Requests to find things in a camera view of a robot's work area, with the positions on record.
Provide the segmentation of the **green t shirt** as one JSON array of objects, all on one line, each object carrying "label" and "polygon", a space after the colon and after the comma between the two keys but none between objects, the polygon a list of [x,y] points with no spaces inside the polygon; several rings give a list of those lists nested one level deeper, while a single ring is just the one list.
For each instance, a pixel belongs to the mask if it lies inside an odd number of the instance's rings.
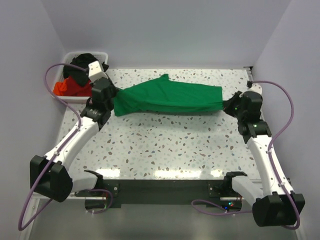
[{"label": "green t shirt", "polygon": [[201,113],[223,110],[220,86],[172,81],[168,74],[120,89],[114,102],[117,117],[137,112]]}]

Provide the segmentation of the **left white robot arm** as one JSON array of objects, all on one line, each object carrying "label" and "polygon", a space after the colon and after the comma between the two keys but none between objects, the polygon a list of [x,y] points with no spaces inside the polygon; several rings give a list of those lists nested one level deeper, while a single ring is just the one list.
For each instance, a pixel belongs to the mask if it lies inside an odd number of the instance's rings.
[{"label": "left white robot arm", "polygon": [[78,153],[111,117],[118,90],[109,77],[103,77],[93,83],[91,91],[92,97],[77,115],[78,122],[71,131],[44,156],[36,155],[30,161],[30,189],[59,203],[74,192],[99,196],[104,190],[102,175],[92,170],[79,176],[69,174]]}]

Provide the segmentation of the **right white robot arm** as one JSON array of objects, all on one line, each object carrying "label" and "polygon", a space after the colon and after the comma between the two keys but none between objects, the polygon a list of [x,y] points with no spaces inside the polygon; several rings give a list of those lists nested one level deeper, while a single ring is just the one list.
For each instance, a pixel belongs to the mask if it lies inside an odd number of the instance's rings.
[{"label": "right white robot arm", "polygon": [[300,223],[305,199],[295,192],[282,170],[272,133],[261,118],[262,103],[261,92],[253,90],[238,91],[223,103],[223,111],[237,119],[238,132],[253,156],[262,187],[244,172],[228,172],[222,189],[227,196],[238,193],[246,200],[259,227],[295,228]]}]

